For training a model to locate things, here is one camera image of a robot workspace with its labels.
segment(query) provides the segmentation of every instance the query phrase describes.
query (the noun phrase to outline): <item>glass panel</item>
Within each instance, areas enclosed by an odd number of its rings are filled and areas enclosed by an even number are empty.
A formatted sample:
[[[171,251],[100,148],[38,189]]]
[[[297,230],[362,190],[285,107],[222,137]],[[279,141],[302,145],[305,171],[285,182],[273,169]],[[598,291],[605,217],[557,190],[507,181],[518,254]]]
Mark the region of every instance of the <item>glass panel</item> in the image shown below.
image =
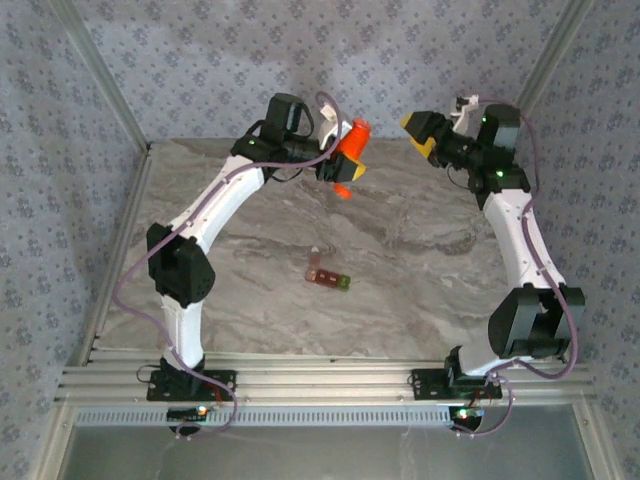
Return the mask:
[[[486,423],[495,421],[492,409]],[[593,478],[570,407],[520,407],[497,434],[445,429],[236,428],[185,442],[168,428],[77,428],[62,480]]]

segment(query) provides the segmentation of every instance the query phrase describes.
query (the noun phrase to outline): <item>aluminum frame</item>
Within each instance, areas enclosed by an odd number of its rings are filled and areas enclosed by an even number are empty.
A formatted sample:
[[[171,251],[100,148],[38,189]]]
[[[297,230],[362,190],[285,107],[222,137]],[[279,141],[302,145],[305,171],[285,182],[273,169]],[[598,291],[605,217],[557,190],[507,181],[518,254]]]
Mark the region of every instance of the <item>aluminum frame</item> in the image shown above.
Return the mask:
[[[87,333],[78,351],[74,352],[69,364],[86,365],[89,362],[92,349],[97,347],[96,341],[104,328],[107,311],[111,303],[111,294],[120,276],[129,244],[133,236],[136,217],[144,197],[147,181],[151,173],[151,158],[149,152],[142,153],[133,179],[131,193],[122,214],[122,223],[114,241],[114,248],[109,256],[109,263],[100,285],[100,294],[93,307],[87,323]]]
[[[526,114],[533,112],[593,4],[594,0],[569,0],[565,5],[516,100]]]
[[[78,50],[87,70],[93,76],[122,128],[141,152],[146,151],[148,142],[144,133],[75,5],[69,0],[49,0],[49,4],[56,12],[69,39]]]
[[[147,387],[136,380],[135,372],[141,364],[156,362],[161,354],[161,351],[95,351],[86,367],[66,368],[54,401],[45,448],[38,461],[34,462],[30,478],[58,478],[78,415],[84,413],[82,418],[86,418],[88,411],[118,410],[144,414],[161,412],[169,405],[195,406],[202,403],[146,401]],[[299,411],[302,407],[329,407],[334,412],[366,411],[374,407],[401,407],[406,411],[422,407],[434,411],[463,404],[458,401],[413,400],[407,383],[411,370],[440,368],[439,362],[208,354],[206,363],[207,368],[238,371],[237,395],[241,411],[245,413],[264,411],[265,407],[285,412],[287,409]],[[540,362],[537,366],[553,371],[561,368],[562,363]],[[602,411],[593,402],[595,391],[585,365],[578,364],[570,376],[555,382],[541,379],[522,368],[508,369],[504,374],[512,383],[516,407],[571,405],[594,478],[624,480]],[[505,404],[505,399],[492,402],[492,405]],[[135,415],[132,415],[130,424],[136,424]]]

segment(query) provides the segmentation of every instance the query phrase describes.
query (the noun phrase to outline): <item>wallpaper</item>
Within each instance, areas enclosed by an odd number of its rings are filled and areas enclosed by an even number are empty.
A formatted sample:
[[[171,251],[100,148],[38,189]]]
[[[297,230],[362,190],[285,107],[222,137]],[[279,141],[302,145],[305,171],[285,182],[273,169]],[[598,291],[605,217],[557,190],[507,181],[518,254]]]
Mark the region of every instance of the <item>wallpaper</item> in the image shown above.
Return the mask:
[[[149,140],[236,137],[286,91],[383,137],[456,94],[515,99],[564,2],[76,0]]]
[[[640,5],[632,3],[597,2],[533,119],[541,228],[567,281],[587,296],[581,356],[620,460],[640,478]]]
[[[0,478],[25,478],[139,158],[47,2],[0,3]]]

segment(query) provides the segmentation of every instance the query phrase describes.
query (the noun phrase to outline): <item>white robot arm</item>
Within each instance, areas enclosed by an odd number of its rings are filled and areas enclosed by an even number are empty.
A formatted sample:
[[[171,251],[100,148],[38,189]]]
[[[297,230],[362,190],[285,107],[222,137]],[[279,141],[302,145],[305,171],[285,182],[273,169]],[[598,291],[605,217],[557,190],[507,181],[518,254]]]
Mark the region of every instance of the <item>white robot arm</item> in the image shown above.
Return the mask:
[[[338,116],[330,105],[324,105],[321,109],[324,121],[319,127],[317,139],[296,133],[302,110],[308,111],[299,98],[286,94],[274,96],[269,103],[266,119],[255,126],[260,126],[260,134],[256,136],[253,131],[247,132],[232,148],[220,173],[193,204],[174,218],[169,226],[154,224],[147,232],[147,246],[150,250],[175,228],[188,222],[179,237],[149,259],[149,273],[156,282],[156,290],[162,296],[166,328],[173,344],[164,353],[161,361],[163,368],[173,369],[175,372],[183,370],[174,355],[188,368],[202,368],[202,306],[215,282],[215,273],[206,255],[220,230],[240,205],[258,191],[277,169],[250,168],[227,182],[225,179],[228,175],[240,167],[265,160],[278,164],[299,164],[318,157],[335,141]],[[340,143],[333,155],[315,165],[318,180],[351,181],[365,170],[358,157],[366,146],[369,135],[367,129],[370,127],[362,120],[356,120],[354,127],[343,114],[340,117],[342,138],[338,139]],[[366,130],[366,135],[362,135],[362,130]],[[347,142],[346,138],[350,134],[351,140]],[[355,152],[353,148],[348,148],[349,145],[357,146]],[[224,182],[224,185],[218,187],[219,190],[203,208],[200,207],[220,182]],[[202,209],[192,218],[198,208]]]
[[[182,225],[223,178],[238,167],[249,163],[253,163],[253,161],[241,155],[229,156],[213,182],[187,210],[171,221],[171,225]],[[252,168],[237,175],[222,187],[196,219],[187,225],[181,235],[185,238],[194,238],[196,245],[200,247],[204,255],[207,255],[218,233],[238,207],[263,185],[264,173],[262,169]],[[167,330],[176,347],[176,353],[190,368],[198,365],[204,356],[200,341],[203,303],[204,299],[183,307],[170,295],[162,295],[162,308]],[[174,368],[181,368],[169,349],[165,352],[165,359]]]
[[[468,188],[493,227],[507,271],[511,291],[491,315],[487,338],[456,347],[447,359],[450,386],[463,389],[474,382],[482,386],[489,372],[508,361],[559,357],[566,351],[570,329],[550,281],[559,286],[574,318],[584,309],[582,290],[566,286],[549,256],[530,208],[527,176],[514,162],[520,112],[507,105],[489,105],[473,139],[463,134],[468,113],[479,103],[477,95],[457,98],[450,119],[425,111],[413,112],[402,121],[411,142],[429,163],[468,172]],[[523,212],[530,239],[522,228]]]

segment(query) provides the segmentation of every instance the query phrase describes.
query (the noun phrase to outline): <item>gray marble tabletop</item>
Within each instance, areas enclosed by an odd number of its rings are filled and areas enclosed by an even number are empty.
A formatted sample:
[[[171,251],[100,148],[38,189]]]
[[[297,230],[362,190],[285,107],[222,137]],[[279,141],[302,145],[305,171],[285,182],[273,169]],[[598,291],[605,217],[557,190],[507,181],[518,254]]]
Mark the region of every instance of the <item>gray marble tabletop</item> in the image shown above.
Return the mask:
[[[217,175],[229,140],[156,143],[125,268],[145,232],[168,223]],[[217,280],[205,301],[205,350],[441,359],[486,335],[507,292],[498,244],[469,192],[407,140],[372,140],[367,173],[343,200],[307,172],[268,182],[220,233],[208,257]],[[453,172],[459,183],[462,173]],[[322,266],[352,278],[346,293],[305,281],[311,246]],[[146,269],[123,300],[162,317]],[[162,346],[153,326],[111,305],[100,344]]]

